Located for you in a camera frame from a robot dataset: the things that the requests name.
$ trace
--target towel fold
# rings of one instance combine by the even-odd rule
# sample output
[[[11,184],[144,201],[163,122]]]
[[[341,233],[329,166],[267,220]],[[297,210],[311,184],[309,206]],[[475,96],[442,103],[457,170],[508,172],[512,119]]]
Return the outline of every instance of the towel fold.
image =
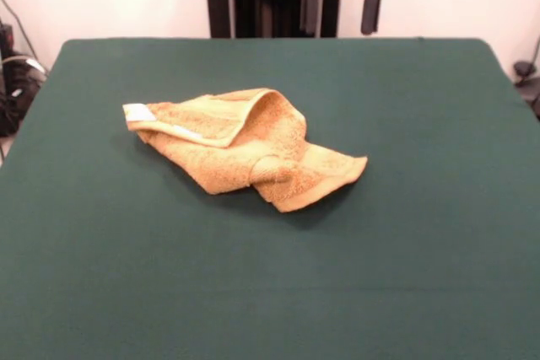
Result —
[[[206,192],[252,185],[280,212],[301,209],[355,182],[367,164],[366,157],[307,142],[304,116],[276,90],[123,108],[127,128]]]

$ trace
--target table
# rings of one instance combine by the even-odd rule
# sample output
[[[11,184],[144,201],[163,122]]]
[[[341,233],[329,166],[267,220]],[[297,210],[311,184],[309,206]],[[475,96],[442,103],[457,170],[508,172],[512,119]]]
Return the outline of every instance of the table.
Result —
[[[255,87],[359,182],[209,196],[122,114]],[[0,169],[0,358],[537,358],[538,130],[479,40],[69,41]]]

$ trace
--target black cable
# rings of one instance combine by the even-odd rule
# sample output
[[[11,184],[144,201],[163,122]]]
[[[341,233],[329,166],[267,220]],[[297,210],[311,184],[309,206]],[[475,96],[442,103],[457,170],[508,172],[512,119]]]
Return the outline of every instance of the black cable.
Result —
[[[8,2],[6,0],[0,0],[2,1],[3,5],[6,7],[6,9],[11,13],[13,18],[17,21],[17,25],[20,28],[20,31],[23,33],[23,37],[26,40],[26,43],[28,44],[28,47],[32,51],[32,56],[34,59],[38,60],[37,54],[35,53],[34,46],[32,45],[32,42],[30,41],[30,38],[28,38],[26,31],[24,31],[23,24],[20,22],[19,16],[14,12],[14,10],[8,5]]]
[[[531,67],[529,68],[529,72],[527,73],[526,77],[527,76],[530,76],[532,74],[532,69],[533,69],[533,65],[534,65],[534,62],[537,60],[538,58],[538,51],[540,51],[540,36],[538,37],[538,40],[537,40],[537,46],[536,48],[534,49],[534,53],[532,54],[532,59],[531,59]]]

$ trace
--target towel tag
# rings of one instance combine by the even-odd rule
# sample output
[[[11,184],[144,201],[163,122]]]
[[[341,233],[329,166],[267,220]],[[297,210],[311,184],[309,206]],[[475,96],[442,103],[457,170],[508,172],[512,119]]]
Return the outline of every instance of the towel tag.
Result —
[[[131,105],[123,105],[126,121],[157,121],[152,111],[141,103],[133,103]]]
[[[203,137],[198,132],[193,132],[191,130],[188,130],[187,128],[184,128],[183,126],[172,126],[172,127],[175,130],[177,130],[180,134],[184,135],[184,137],[199,138],[199,139]]]

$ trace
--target cable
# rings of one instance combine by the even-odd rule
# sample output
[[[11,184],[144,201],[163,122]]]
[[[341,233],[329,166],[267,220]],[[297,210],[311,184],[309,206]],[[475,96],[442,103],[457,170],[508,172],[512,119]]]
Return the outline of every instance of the cable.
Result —
[[[34,46],[32,45],[32,42],[30,41],[30,38],[28,38],[28,36],[26,34],[26,31],[24,31],[24,27],[23,27],[23,24],[20,22],[19,16],[9,6],[9,4],[8,4],[8,2],[6,2],[6,0],[0,0],[0,1],[3,3],[3,5],[6,7],[6,9],[11,13],[13,18],[17,21],[17,25],[19,26],[20,31],[23,33],[23,37],[26,40],[26,43],[28,44],[28,47],[32,51],[32,55],[34,56],[35,59],[38,59],[37,54],[35,53]]]
[[[32,56],[27,56],[27,55],[10,56],[10,57],[2,60],[2,65],[6,64],[8,62],[12,62],[12,61],[24,61],[28,65],[30,65],[31,67],[33,67],[33,68],[37,69],[38,71],[40,71],[41,73],[43,73],[45,76],[49,76],[49,71],[47,70],[47,68],[44,67],[42,63],[40,63],[38,60],[34,59]]]
[[[538,58],[538,51],[540,51],[540,37],[538,37],[538,40],[537,40],[537,46],[535,47],[534,53],[532,54],[531,67],[529,68],[529,72],[527,73],[527,76],[530,76],[531,73],[532,73],[532,69],[533,69],[534,62],[535,62],[535,61],[537,60],[537,58]]]

